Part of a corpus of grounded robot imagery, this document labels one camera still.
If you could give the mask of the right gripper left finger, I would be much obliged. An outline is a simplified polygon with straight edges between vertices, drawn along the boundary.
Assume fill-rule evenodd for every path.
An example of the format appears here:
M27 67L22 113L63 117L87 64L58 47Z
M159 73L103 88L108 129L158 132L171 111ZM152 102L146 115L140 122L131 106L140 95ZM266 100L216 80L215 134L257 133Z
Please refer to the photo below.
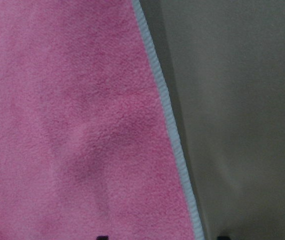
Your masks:
M108 235L99 235L96 237L96 240L109 240Z

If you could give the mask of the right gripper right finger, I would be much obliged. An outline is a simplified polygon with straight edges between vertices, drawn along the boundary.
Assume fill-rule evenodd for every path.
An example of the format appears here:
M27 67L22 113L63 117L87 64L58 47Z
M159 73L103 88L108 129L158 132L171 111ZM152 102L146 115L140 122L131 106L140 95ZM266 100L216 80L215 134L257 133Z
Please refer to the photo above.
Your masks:
M230 240L229 236L220 235L216 238L216 240Z

